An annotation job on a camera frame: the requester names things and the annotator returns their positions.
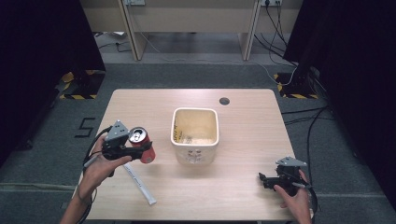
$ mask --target power outlet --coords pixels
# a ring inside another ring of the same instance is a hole
[[[266,0],[262,0],[262,7],[265,7],[265,1]],[[280,7],[280,6],[282,6],[282,0],[268,0],[268,2],[270,3],[268,5],[268,7]]]
[[[145,6],[145,0],[124,0],[125,6]]]

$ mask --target can lid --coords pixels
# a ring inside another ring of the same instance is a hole
[[[144,128],[133,128],[129,133],[129,141],[139,143],[143,141],[146,136],[147,132]]]

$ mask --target wooden table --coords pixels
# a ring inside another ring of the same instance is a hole
[[[219,99],[227,97],[228,105]],[[178,107],[206,107],[219,116],[213,163],[177,162],[171,123]],[[149,205],[123,167],[98,188],[88,219],[110,220],[291,220],[281,198],[265,189],[258,172],[276,176],[275,161],[294,157],[271,90],[116,90],[99,131],[119,119],[128,129],[148,131],[157,157],[130,164],[157,202]]]

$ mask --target pen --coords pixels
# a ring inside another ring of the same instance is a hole
[[[93,156],[92,158],[90,158],[87,162],[84,163],[84,167],[87,168],[89,167],[94,161],[96,161],[97,159],[97,155]]]

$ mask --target square bucket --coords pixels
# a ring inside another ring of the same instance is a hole
[[[208,165],[219,143],[219,120],[215,110],[181,107],[172,119],[171,141],[178,162],[184,165]]]

